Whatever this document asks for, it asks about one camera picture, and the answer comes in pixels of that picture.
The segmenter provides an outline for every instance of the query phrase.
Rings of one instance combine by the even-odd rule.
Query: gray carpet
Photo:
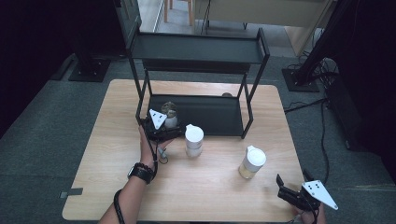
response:
[[[292,63],[297,59],[271,57],[261,84],[277,86],[284,107],[323,98],[320,83],[321,92],[288,91],[281,69]],[[127,60],[113,61],[102,83],[70,82],[69,75],[70,71],[60,81],[48,81],[0,140],[2,224],[79,223],[62,218],[65,199],[59,193],[73,183],[109,82],[133,77]],[[237,77],[203,74],[158,73],[152,79],[238,82]],[[338,211],[326,208],[328,223],[395,223],[396,188],[380,158],[347,150],[333,112],[325,107],[323,115],[330,160],[326,187],[339,206]],[[302,168],[323,179],[320,105],[289,112],[287,120]]]

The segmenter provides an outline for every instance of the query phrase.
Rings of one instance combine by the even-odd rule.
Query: human hand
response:
[[[314,214],[311,211],[303,211],[300,208],[293,206],[295,215],[300,215],[301,221],[304,224],[312,224],[315,221]],[[318,220],[317,224],[326,224],[326,217],[324,215],[323,203],[319,206]]]
[[[140,162],[146,164],[149,168],[153,169],[154,159],[152,158],[151,149],[149,148],[149,142],[146,137],[145,130],[142,126],[139,126],[139,132],[140,132],[140,154],[141,154]],[[172,141],[173,139],[162,142],[158,145],[158,147],[165,149],[166,146],[168,146],[168,144],[170,144]]]

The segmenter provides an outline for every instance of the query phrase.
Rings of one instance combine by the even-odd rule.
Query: black stand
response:
[[[78,63],[69,81],[102,82],[110,63],[110,60],[92,59],[88,69],[85,69],[82,63]]]
[[[318,92],[319,88],[317,83],[314,81],[305,83],[304,85],[297,85],[297,78],[295,76],[295,69],[282,69],[283,78],[285,78],[286,85],[289,91],[309,91]]]

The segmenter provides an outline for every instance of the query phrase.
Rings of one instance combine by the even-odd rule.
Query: shelf rack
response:
[[[133,38],[127,43],[127,54],[140,99],[136,119],[140,119],[148,89],[148,108],[161,111],[164,103],[175,103],[182,128],[191,123],[201,127],[205,135],[245,138],[253,122],[250,102],[270,56],[262,28],[256,37],[245,38],[143,33],[136,27]],[[142,62],[145,71],[142,86],[136,61]],[[259,64],[260,69],[249,91],[247,76],[253,64]],[[151,71],[237,74],[242,76],[242,81],[236,96],[156,94],[150,85]],[[245,126],[239,101],[243,93],[249,116]]]

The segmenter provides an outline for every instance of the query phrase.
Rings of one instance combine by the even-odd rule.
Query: cable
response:
[[[119,220],[119,223],[120,224],[125,224],[125,221],[124,221],[123,216],[122,216],[120,204],[119,204],[119,195],[120,195],[120,193],[121,193],[121,189],[119,189],[116,192],[116,194],[114,195],[113,205],[114,205],[114,208],[116,209],[117,219]]]
[[[205,12],[205,15],[204,15],[204,20],[202,21],[201,34],[204,31],[205,21],[209,20],[210,2],[211,2],[211,0],[209,0],[209,3],[207,4],[206,12]]]
[[[321,114],[321,122],[322,122],[322,136],[321,136],[321,150],[322,150],[322,154],[323,154],[323,158],[325,160],[325,164],[326,164],[326,174],[323,180],[323,185],[326,184],[327,179],[329,178],[329,172],[330,172],[330,163],[329,163],[329,157],[327,155],[326,149],[324,147],[324,134],[325,132],[325,122],[324,122],[324,113],[323,113],[323,105],[324,105],[325,101],[323,101],[321,103],[320,106],[320,114]]]
[[[338,76],[338,73],[329,72],[328,70],[329,69],[321,70],[320,74],[315,75],[315,78],[319,78],[325,90],[330,88],[330,86],[334,82],[334,78]]]
[[[298,103],[303,103],[304,105],[299,105],[299,106],[296,106],[294,108],[286,109],[286,110],[284,110],[284,112],[285,112],[285,114],[287,114],[287,113],[289,113],[291,111],[295,111],[295,110],[298,110],[298,109],[301,109],[301,108],[304,108],[304,107],[308,107],[308,106],[311,106],[311,105],[317,105],[317,104],[320,104],[320,103],[326,102],[326,101],[327,101],[327,98],[323,98],[323,99],[320,99],[320,100],[316,100],[315,102],[312,102],[310,104],[306,104],[306,103],[303,103],[303,102],[291,103],[290,105],[298,104]]]
[[[305,108],[305,107],[308,107],[308,106],[311,106],[311,105],[320,104],[320,115],[321,115],[321,124],[322,124],[322,135],[321,135],[321,139],[320,139],[320,146],[321,146],[321,151],[322,151],[322,154],[323,154],[323,159],[325,161],[325,176],[324,176],[324,179],[322,181],[323,185],[325,185],[327,183],[327,180],[329,179],[329,173],[330,173],[329,156],[327,155],[326,148],[324,146],[324,136],[325,136],[325,133],[326,133],[326,126],[325,126],[323,106],[324,106],[324,104],[326,102],[328,102],[327,98],[316,100],[316,101],[314,101],[314,102],[312,102],[310,104],[306,104],[304,102],[294,102],[294,103],[291,103],[289,105],[289,107],[287,107],[287,109],[284,109],[285,114],[287,114],[289,112],[292,112],[292,111],[295,111],[295,110],[298,110],[298,109],[301,109],[301,108]],[[291,105],[294,105],[294,104],[303,104],[303,105],[298,105],[298,106],[296,106],[294,108],[290,108]]]

